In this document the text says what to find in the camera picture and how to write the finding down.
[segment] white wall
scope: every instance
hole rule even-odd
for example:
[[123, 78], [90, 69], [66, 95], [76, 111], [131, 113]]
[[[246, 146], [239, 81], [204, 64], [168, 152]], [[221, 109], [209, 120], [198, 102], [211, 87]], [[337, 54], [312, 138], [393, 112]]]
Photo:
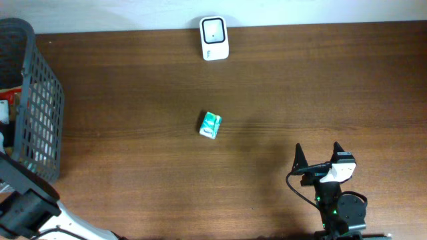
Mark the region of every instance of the white wall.
[[221, 15], [229, 27], [427, 19], [427, 0], [0, 0], [0, 18], [36, 33], [197, 28]]

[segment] white robot part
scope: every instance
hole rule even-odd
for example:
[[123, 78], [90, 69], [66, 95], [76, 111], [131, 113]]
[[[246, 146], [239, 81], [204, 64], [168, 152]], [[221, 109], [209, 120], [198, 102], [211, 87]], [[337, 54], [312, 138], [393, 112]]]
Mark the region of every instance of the white robot part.
[[[51, 217], [39, 229], [40, 233], [50, 229], [60, 228], [88, 240], [117, 240], [117, 237], [111, 231], [92, 226], [69, 212], [61, 202], [58, 202], [58, 206], [61, 210], [61, 214], [58, 217]], [[48, 233], [41, 238], [46, 240], [76, 240], [75, 237], [61, 232]]]
[[333, 163], [332, 168], [328, 171], [328, 174], [320, 179], [320, 183], [327, 183], [332, 181], [343, 182], [352, 176], [355, 168], [355, 163]]

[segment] red object in basket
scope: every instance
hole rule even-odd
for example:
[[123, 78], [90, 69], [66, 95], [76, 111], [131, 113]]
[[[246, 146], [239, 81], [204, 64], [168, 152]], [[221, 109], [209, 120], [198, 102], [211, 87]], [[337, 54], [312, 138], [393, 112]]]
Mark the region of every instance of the red object in basket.
[[21, 87], [16, 87], [14, 89], [6, 89], [3, 92], [0, 92], [0, 100], [7, 100], [9, 105], [13, 105], [15, 93], [20, 93]]

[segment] wood grain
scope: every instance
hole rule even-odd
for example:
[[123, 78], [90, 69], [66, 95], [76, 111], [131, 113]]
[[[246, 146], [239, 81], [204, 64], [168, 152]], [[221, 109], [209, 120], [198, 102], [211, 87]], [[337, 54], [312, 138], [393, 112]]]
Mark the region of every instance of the wood grain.
[[[64, 204], [130, 239], [313, 233], [319, 213], [284, 177], [297, 142], [320, 163], [339, 141], [365, 233], [427, 239], [427, 22], [228, 32], [215, 62], [198, 30], [37, 36], [66, 96]], [[214, 141], [202, 110], [223, 117]]]

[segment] brown wooden surface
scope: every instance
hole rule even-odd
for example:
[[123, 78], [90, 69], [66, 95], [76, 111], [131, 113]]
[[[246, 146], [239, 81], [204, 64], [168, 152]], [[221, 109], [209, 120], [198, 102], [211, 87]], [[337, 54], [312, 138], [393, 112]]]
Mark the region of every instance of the brown wooden surface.
[[[339, 141], [365, 233], [427, 239], [427, 22], [228, 32], [215, 62], [198, 30], [37, 36], [66, 96], [64, 204], [130, 239], [312, 233], [320, 215], [285, 176], [297, 142], [314, 164]], [[216, 140], [201, 110], [223, 117]]]

